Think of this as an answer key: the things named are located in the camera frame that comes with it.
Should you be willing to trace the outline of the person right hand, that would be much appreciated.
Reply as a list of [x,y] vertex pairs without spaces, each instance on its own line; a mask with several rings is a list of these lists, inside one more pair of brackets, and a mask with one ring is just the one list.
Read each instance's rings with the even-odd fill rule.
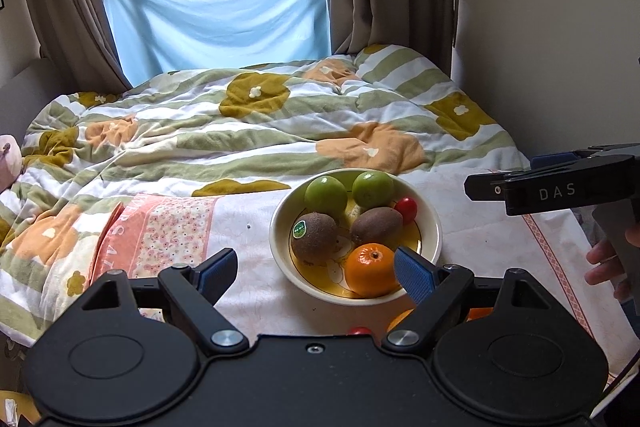
[[591,268],[585,274],[585,281],[590,286],[610,282],[614,287],[614,298],[620,303],[626,303],[631,297],[631,289],[626,277],[626,271],[617,256],[614,247],[608,239],[602,239],[586,254],[586,260]]

